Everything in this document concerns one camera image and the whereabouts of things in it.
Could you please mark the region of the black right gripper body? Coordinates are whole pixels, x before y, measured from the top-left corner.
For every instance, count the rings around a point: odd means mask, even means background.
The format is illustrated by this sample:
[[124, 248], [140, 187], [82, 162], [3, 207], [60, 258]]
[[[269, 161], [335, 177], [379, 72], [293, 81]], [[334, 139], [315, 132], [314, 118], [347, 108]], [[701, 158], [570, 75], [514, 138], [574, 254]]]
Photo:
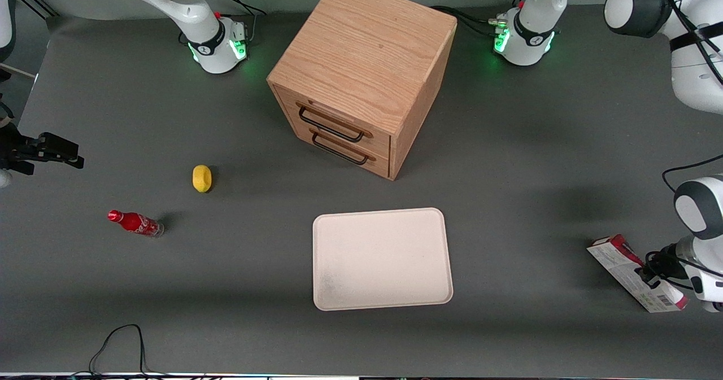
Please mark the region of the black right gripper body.
[[10, 164], [16, 161], [36, 161], [38, 159], [38, 137], [28, 137], [20, 133], [15, 124], [1, 127], [1, 161]]

